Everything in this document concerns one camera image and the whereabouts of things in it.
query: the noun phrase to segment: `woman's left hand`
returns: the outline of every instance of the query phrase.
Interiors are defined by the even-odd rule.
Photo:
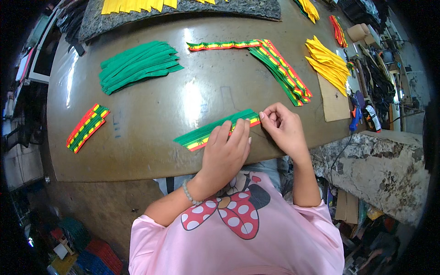
[[[239,118],[228,140],[232,122],[225,121],[211,132],[203,154],[202,169],[191,182],[188,191],[197,201],[203,201],[226,186],[240,171],[249,152],[250,121]]]

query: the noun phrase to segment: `fabric scraps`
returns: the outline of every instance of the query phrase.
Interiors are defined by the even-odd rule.
[[[230,48],[258,47],[261,45],[261,42],[258,41],[257,39],[252,39],[243,42],[235,42],[235,41],[211,42],[211,43],[202,42],[199,44],[193,44],[187,42],[187,44],[190,51],[200,51],[200,50],[219,50],[219,49],[230,49]]]
[[[183,147],[186,147],[191,152],[195,151],[197,149],[205,147],[206,143],[208,142],[209,135],[214,130],[214,128],[219,125],[221,126],[227,120],[230,120],[232,122],[232,129],[229,132],[229,135],[231,135],[232,131],[235,128],[237,120],[239,118],[242,118],[242,119],[248,118],[250,120],[251,127],[260,124],[259,115],[257,113],[255,113],[254,111],[252,111],[251,109],[247,109],[247,110],[235,113],[233,115],[230,115],[228,117],[225,117],[223,119],[217,120],[213,123],[209,123],[208,125],[200,127],[199,129],[191,131],[183,136],[179,136],[178,138],[174,139],[173,141],[177,142],[178,144],[182,145]]]
[[[190,51],[199,51],[202,49],[222,49],[223,46],[225,46],[225,48],[232,48],[233,46],[230,46],[232,42],[233,41],[199,44],[187,42],[187,44]],[[281,56],[270,40],[254,39],[244,42],[235,42],[235,45],[239,45],[239,47],[236,48],[248,48],[253,56],[266,65],[295,106],[302,106],[303,103],[310,102],[309,97],[313,96],[312,93],[298,77],[295,70]]]
[[[336,38],[336,41],[342,48],[348,47],[347,41],[345,41],[344,31],[342,30],[338,19],[334,15],[330,15],[329,18],[334,28],[334,38]]]
[[[216,4],[215,0],[196,0],[200,3]],[[104,0],[102,15],[109,15],[112,12],[141,12],[145,10],[151,12],[151,9],[155,9],[162,12],[163,6],[169,6],[177,9],[177,0]]]
[[[321,42],[313,36],[313,40],[307,39],[305,44],[310,52],[310,57],[306,56],[310,65],[338,90],[347,96],[345,90],[345,83],[350,72],[347,69],[347,64],[337,54],[332,53],[329,49],[324,47]]]
[[[347,69],[353,72],[355,70],[355,64],[353,62],[347,62]]]
[[[293,0],[293,1],[298,5],[301,13],[309,17],[314,24],[316,20],[319,20],[318,11],[309,0]]]
[[[85,113],[81,121],[67,139],[66,146],[74,152],[78,153],[84,142],[101,127],[106,121],[104,118],[110,113],[109,109],[95,104],[89,111]]]
[[[102,91],[108,95],[125,87],[183,69],[177,51],[166,42],[152,41],[115,55],[101,63]]]

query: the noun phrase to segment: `woman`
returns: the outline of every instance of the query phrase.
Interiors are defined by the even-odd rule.
[[[202,169],[133,222],[131,275],[342,274],[339,230],[321,200],[297,114],[281,103],[260,112],[264,129],[293,162],[293,205],[267,174],[240,171],[249,121],[211,133]]]

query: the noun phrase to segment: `pink t-shirt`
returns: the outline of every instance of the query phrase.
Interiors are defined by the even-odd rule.
[[[261,172],[240,173],[164,227],[133,222],[131,275],[342,274],[344,249],[324,202],[287,203]]]

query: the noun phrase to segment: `floor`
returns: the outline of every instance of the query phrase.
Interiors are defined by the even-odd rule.
[[[155,181],[63,183],[56,180],[47,142],[40,146],[40,153],[51,182],[39,194],[39,201],[52,212],[56,209],[61,217],[81,221],[92,236],[108,242],[119,258],[128,261],[133,221],[150,203],[163,197]]]

